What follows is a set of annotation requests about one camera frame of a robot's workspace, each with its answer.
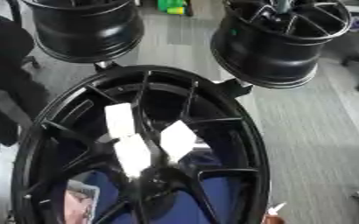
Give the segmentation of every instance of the wheel spoke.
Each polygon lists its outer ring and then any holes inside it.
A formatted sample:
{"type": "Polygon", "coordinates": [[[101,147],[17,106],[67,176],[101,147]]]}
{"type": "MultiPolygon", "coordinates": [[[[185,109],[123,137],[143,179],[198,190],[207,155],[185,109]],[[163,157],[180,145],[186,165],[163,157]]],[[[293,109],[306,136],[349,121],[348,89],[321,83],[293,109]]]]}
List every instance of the wheel spoke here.
{"type": "Polygon", "coordinates": [[[334,14],[332,14],[332,13],[326,11],[326,10],[323,10],[323,9],[320,8],[320,7],[314,7],[314,8],[315,8],[317,11],[323,13],[324,15],[326,15],[326,16],[328,16],[328,17],[330,17],[330,18],[332,18],[332,19],[334,19],[334,20],[340,22],[341,24],[343,24],[343,25],[346,24],[346,22],[345,22],[344,20],[342,20],[341,18],[337,17],[336,15],[334,15],[334,14]]]}
{"type": "Polygon", "coordinates": [[[101,91],[101,89],[97,88],[97,87],[94,87],[92,85],[87,85],[86,86],[86,89],[92,91],[92,92],[95,92],[96,94],[102,96],[103,98],[106,98],[107,100],[117,104],[117,103],[121,103],[120,101],[114,99],[113,97],[109,96],[108,94],[106,94],[105,92],[101,91]]]}
{"type": "Polygon", "coordinates": [[[60,141],[61,138],[68,138],[76,140],[87,147],[95,145],[96,142],[90,139],[87,136],[82,135],[74,130],[71,130],[65,126],[62,126],[59,123],[45,120],[42,122],[42,127],[46,130],[51,137],[53,137],[57,142],[60,141]]]}
{"type": "Polygon", "coordinates": [[[196,88],[199,86],[198,81],[192,81],[192,86],[189,89],[189,94],[185,99],[184,105],[182,106],[182,110],[179,115],[179,119],[186,120],[189,117],[190,108],[192,106],[192,102],[194,100],[194,93],[196,88]]]}
{"type": "Polygon", "coordinates": [[[134,201],[131,202],[132,214],[136,223],[138,224],[148,224],[150,223],[148,216],[144,210],[143,201],[141,195],[138,195],[134,201]]]}
{"type": "Polygon", "coordinates": [[[186,192],[194,198],[195,202],[197,203],[201,211],[204,213],[209,223],[219,223],[215,210],[209,202],[208,196],[204,192],[204,189],[202,189],[202,186],[199,181],[189,179],[186,192]]]}
{"type": "Polygon", "coordinates": [[[43,178],[38,183],[31,186],[26,195],[37,196],[45,193],[56,182],[66,181],[77,174],[97,169],[102,165],[102,160],[97,156],[92,156],[89,151],[85,151],[80,156],[64,165],[59,171],[55,171],[47,178],[43,178]]]}
{"type": "Polygon", "coordinates": [[[308,23],[309,25],[311,25],[314,29],[318,30],[319,32],[322,32],[322,34],[323,34],[324,36],[329,35],[329,33],[328,33],[326,30],[324,30],[324,28],[322,28],[321,26],[319,26],[318,24],[316,24],[316,23],[315,23],[314,21],[312,21],[310,18],[304,17],[304,16],[302,16],[302,15],[300,15],[300,14],[296,14],[296,16],[297,16],[298,18],[301,18],[303,21],[307,22],[307,23],[308,23]]]}
{"type": "Polygon", "coordinates": [[[95,219],[94,224],[110,224],[116,220],[118,216],[128,211],[128,201],[118,196],[116,203],[104,210],[98,218],[95,219]]]}
{"type": "Polygon", "coordinates": [[[141,84],[141,88],[138,90],[135,100],[133,104],[135,107],[141,107],[145,98],[145,94],[148,90],[149,83],[148,78],[151,76],[152,71],[148,71],[144,73],[143,83],[141,84]]]}
{"type": "Polygon", "coordinates": [[[275,11],[270,5],[263,5],[250,19],[249,22],[252,23],[257,18],[263,15],[265,11],[275,11]]]}
{"type": "Polygon", "coordinates": [[[294,28],[295,28],[295,25],[297,24],[297,21],[298,21],[298,17],[297,16],[292,16],[292,18],[290,19],[290,22],[288,23],[287,27],[285,28],[285,33],[292,33],[294,28]]]}
{"type": "Polygon", "coordinates": [[[197,178],[191,178],[183,171],[172,167],[162,169],[161,174],[165,181],[168,180],[167,182],[172,184],[173,190],[184,191],[194,199],[209,223],[220,223],[212,204],[209,202],[208,196],[197,178]]]}

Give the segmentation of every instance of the blue fabric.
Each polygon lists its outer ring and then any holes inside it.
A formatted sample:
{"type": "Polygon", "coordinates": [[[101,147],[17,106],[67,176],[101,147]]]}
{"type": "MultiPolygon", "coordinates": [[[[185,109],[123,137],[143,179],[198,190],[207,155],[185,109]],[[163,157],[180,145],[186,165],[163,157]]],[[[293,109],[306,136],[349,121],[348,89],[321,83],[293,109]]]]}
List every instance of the blue fabric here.
{"type": "MultiPolygon", "coordinates": [[[[187,162],[192,163],[202,162],[217,164],[217,160],[213,157],[192,157],[187,162]]],[[[86,183],[89,185],[98,186],[100,188],[99,201],[95,210],[97,217],[107,207],[112,205],[116,201],[118,195],[117,189],[110,183],[107,177],[100,172],[92,173],[86,183]]],[[[231,198],[229,182],[225,178],[210,178],[202,182],[202,186],[210,202],[214,206],[214,209],[221,220],[221,222],[227,222],[229,213],[231,212],[231,198]]],[[[129,213],[123,214],[118,217],[113,223],[127,224],[133,223],[132,217],[129,213]]],[[[193,198],[185,192],[178,192],[176,201],[172,209],[158,220],[152,220],[151,223],[156,224],[183,224],[183,223],[197,223],[208,224],[209,222],[204,217],[204,213],[198,208],[193,198]]]]}

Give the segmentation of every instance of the floor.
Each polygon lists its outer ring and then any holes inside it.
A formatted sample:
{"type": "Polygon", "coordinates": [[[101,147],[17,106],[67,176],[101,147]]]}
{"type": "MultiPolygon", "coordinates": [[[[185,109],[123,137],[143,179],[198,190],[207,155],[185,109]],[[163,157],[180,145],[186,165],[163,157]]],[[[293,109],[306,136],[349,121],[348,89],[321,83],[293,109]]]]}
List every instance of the floor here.
{"type": "MultiPolygon", "coordinates": [[[[146,33],[141,44],[118,60],[121,65],[180,67],[210,80],[230,78],[213,59],[209,40],[222,17],[221,2],[195,0],[195,16],[168,16],[143,8],[146,33]]],[[[25,27],[33,32],[24,9],[25,27]]],[[[359,33],[327,45],[316,77],[303,87],[271,90],[255,87],[239,97],[264,135],[271,163],[271,203],[287,201],[281,215],[289,224],[359,224],[359,206],[350,195],[359,189],[359,65],[340,65],[343,55],[359,52],[359,33]]],[[[52,98],[94,74],[88,65],[33,54],[43,68],[27,67],[52,98]]],[[[28,120],[0,97],[16,120],[28,120]]]]}

